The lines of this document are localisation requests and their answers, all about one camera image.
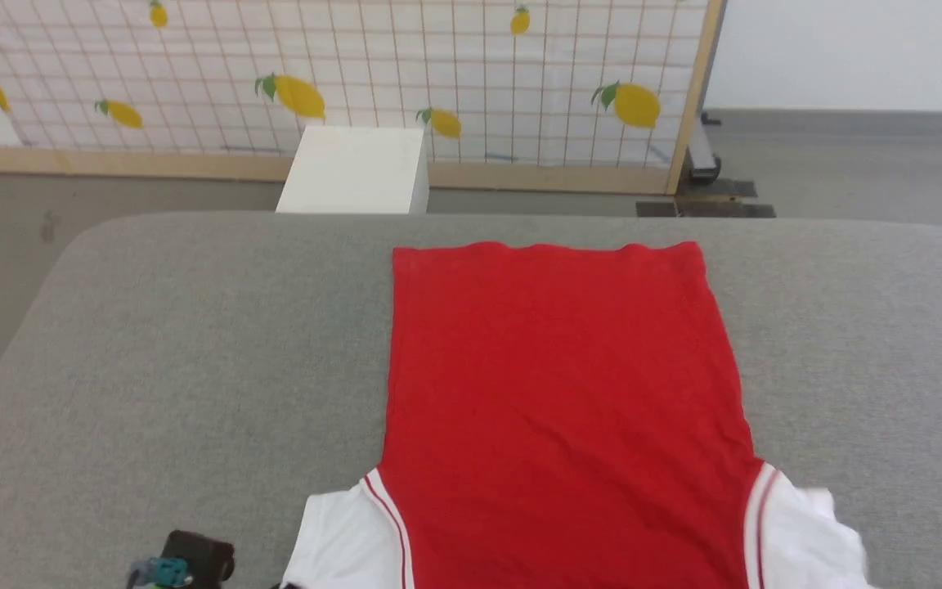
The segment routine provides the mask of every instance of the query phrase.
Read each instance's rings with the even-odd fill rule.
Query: grid pattern
[[[0,0],[0,87],[36,148],[289,155],[307,124],[424,126],[460,163],[668,168],[707,0]],[[310,83],[325,120],[257,79]],[[599,87],[655,94],[653,128],[603,110]],[[132,107],[140,128],[97,101]],[[442,134],[447,111],[459,138]]]

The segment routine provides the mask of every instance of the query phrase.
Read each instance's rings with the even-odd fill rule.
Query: white wall
[[[942,0],[728,0],[707,108],[942,111]]]

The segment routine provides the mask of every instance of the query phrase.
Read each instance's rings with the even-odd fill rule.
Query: wooden frame
[[[431,187],[673,195],[680,183],[690,133],[696,123],[707,61],[717,41],[715,36],[723,2],[710,0],[707,4],[687,103],[668,170],[435,163],[428,165]],[[292,158],[289,157],[0,148],[0,173],[16,174],[285,182],[291,164]]]

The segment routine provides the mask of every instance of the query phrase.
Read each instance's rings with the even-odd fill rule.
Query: red tank top
[[[762,461],[694,243],[393,264],[377,486],[419,589],[747,587]]]

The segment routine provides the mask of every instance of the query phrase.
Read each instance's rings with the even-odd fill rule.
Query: red jersey
[[[761,587],[778,476],[698,246],[399,249],[393,269],[383,458],[309,501],[323,529],[302,526],[288,582]]]

